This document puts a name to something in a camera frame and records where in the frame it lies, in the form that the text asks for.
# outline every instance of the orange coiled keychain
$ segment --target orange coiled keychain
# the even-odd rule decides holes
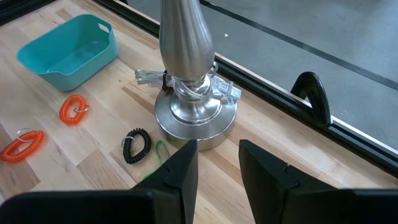
[[[8,162],[19,162],[39,148],[44,139],[44,132],[29,131],[28,133],[18,136],[22,130],[18,131],[17,139],[13,140],[13,142],[11,142],[7,147],[4,148],[3,151],[0,152],[0,159]],[[28,141],[32,141],[28,147],[17,154],[12,154],[21,144]]]
[[[78,102],[79,103],[79,108],[73,109],[73,111],[76,113],[74,117],[69,117],[68,116],[68,109],[72,105],[72,103]],[[78,124],[83,116],[86,114],[89,110],[89,106],[86,103],[86,100],[84,97],[80,95],[72,95],[69,96],[69,98],[63,103],[61,109],[60,109],[60,119],[62,122],[64,122],[67,125],[76,125]]]

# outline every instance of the green wire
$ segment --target green wire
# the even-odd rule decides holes
[[[160,144],[163,145],[163,150],[166,152],[167,158],[170,158],[170,154],[169,154],[169,151],[168,151],[167,148],[166,148],[166,144],[165,144],[162,140],[158,140],[158,141],[155,143],[155,153],[156,153],[157,158],[159,159],[159,167],[162,166],[162,164],[163,164],[162,158],[160,157],[160,154],[159,154],[159,151],[158,151],[158,147],[159,147]],[[145,175],[145,176],[144,176],[144,179],[146,179],[146,178],[147,178],[148,176],[150,176],[151,174],[153,174],[153,172],[151,172],[151,173]]]

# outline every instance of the teal plastic basket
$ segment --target teal plastic basket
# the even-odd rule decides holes
[[[70,91],[118,56],[111,24],[76,16],[23,46],[17,59],[61,91]]]

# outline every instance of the wood grain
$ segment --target wood grain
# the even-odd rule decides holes
[[[119,56],[82,86],[59,92],[16,60],[23,45],[86,13],[112,23]],[[0,203],[29,190],[127,189],[159,167],[154,150],[129,165],[120,146],[134,128],[146,129],[153,141],[165,141],[154,118],[160,90],[134,80],[135,69],[164,69],[156,38],[89,0],[58,0],[5,24],[0,33],[0,144],[9,144],[10,134],[21,128],[42,129],[47,136],[26,161],[16,166],[0,162]],[[74,127],[58,118],[59,108],[71,94],[83,95],[91,108]],[[240,176],[240,139],[335,187],[398,185],[396,178],[243,90],[228,139],[198,155],[195,223],[254,223]],[[166,144],[170,155],[177,151]]]
[[[96,189],[128,189],[99,150],[92,152],[77,168]]]

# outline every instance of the silver metal lamp base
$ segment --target silver metal lamp base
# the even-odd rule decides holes
[[[179,99],[174,91],[161,91],[155,103],[155,116],[166,140],[180,148],[188,140],[198,140],[198,150],[211,149],[230,133],[238,105],[231,98],[213,95],[197,102]]]

